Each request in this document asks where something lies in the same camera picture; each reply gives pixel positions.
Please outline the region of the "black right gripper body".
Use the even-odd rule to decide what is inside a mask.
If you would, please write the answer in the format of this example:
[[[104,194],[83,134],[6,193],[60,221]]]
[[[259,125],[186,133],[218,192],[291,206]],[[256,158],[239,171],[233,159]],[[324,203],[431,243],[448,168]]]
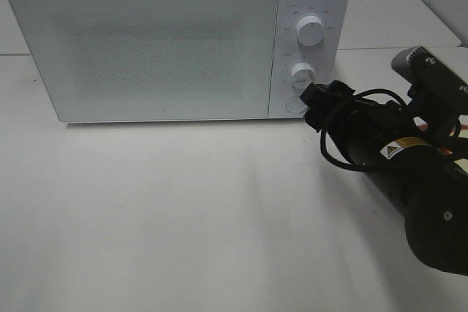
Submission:
[[[443,154],[394,92],[372,89],[339,104],[321,130],[321,154],[334,166],[439,166]]]

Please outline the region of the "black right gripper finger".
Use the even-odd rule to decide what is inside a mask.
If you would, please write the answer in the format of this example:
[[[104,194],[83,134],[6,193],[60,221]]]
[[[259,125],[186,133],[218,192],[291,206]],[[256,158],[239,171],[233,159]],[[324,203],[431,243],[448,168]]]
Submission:
[[[320,132],[332,110],[354,93],[354,89],[339,80],[329,84],[311,83],[300,95],[300,100],[307,106],[303,116],[305,122],[316,132]]]

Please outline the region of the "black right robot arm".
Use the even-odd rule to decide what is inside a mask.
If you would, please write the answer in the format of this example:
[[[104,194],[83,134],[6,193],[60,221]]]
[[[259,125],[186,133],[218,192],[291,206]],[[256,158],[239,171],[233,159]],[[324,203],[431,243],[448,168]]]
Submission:
[[[467,172],[443,154],[413,121],[396,93],[356,93],[335,80],[310,84],[300,96],[305,122],[320,133],[320,152],[333,166],[359,172],[404,219],[410,250],[424,265],[467,274]]]

